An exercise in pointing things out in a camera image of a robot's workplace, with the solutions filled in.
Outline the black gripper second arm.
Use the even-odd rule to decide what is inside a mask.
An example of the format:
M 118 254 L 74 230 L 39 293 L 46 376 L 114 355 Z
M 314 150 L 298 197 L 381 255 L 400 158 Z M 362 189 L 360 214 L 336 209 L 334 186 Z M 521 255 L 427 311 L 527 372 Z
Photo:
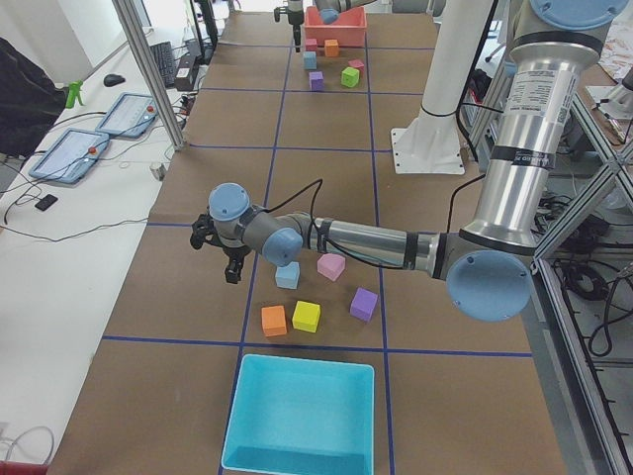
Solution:
M 303 24 L 303 6 L 301 4 L 287 4 L 274 9 L 274 21 L 281 22 L 285 15 L 288 23 L 294 28 L 295 52 L 301 52 L 301 25 Z

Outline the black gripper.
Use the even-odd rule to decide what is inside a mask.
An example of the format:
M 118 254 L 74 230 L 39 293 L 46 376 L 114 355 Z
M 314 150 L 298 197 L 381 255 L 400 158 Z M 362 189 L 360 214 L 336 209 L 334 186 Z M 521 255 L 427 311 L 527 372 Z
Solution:
M 251 249 L 244 244 L 228 245 L 224 243 L 215 228 L 212 217 L 208 213 L 200 214 L 191 225 L 191 228 L 191 246 L 195 250 L 201 249 L 204 244 L 220 248 L 228 257 L 228 264 L 225 269 L 226 282 L 238 284 L 241 281 L 244 258 L 251 252 Z

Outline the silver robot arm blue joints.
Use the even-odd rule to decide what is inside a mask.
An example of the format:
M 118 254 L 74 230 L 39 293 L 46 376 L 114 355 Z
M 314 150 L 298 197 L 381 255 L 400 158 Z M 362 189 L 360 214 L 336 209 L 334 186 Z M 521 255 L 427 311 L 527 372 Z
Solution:
M 531 231 L 582 73 L 600 58 L 622 1 L 524 1 L 511 12 L 515 67 L 473 220 L 456 233 L 404 231 L 275 216 L 235 183 L 215 187 L 208 213 L 228 245 L 244 244 L 277 266 L 303 248 L 390 270 L 419 270 L 446 283 L 455 306 L 484 322 L 519 314 L 532 288 Z

